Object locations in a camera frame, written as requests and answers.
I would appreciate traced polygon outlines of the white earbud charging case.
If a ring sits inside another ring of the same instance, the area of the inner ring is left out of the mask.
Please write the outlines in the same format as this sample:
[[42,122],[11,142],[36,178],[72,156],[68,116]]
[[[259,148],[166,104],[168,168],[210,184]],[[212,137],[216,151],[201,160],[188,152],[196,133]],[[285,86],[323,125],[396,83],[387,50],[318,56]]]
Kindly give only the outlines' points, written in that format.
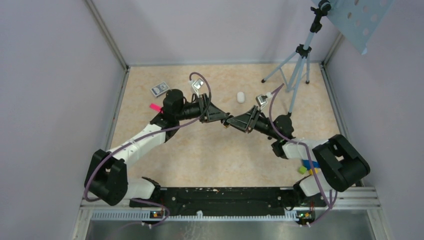
[[245,96],[245,93],[244,92],[238,92],[237,94],[236,94],[236,101],[239,103],[239,104],[243,104],[245,101],[246,101],[246,96]]

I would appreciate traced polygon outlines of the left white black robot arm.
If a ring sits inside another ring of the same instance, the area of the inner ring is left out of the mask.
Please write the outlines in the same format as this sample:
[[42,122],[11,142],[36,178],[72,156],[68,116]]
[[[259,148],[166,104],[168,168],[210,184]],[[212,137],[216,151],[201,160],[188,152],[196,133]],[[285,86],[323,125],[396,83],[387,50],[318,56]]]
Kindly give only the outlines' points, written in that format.
[[110,206],[117,205],[128,191],[128,168],[153,148],[169,141],[183,127],[181,121],[190,125],[224,122],[230,114],[211,102],[210,94],[192,95],[189,102],[179,89],[165,94],[163,106],[148,125],[134,137],[110,150],[99,149],[91,157],[84,181],[83,197],[88,202],[102,200]]

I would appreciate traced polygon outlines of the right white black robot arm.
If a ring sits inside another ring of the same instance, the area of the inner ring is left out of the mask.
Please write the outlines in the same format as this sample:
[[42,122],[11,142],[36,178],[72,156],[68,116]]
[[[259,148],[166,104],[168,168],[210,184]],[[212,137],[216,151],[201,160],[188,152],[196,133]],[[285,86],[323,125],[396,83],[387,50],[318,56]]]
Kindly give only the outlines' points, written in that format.
[[318,164],[319,170],[313,170],[293,186],[293,200],[299,206],[307,206],[321,191],[344,192],[371,172],[367,161],[341,134],[327,140],[295,138],[289,114],[271,120],[254,106],[244,114],[229,116],[223,124],[245,133],[256,130],[275,139],[271,148],[279,158]]

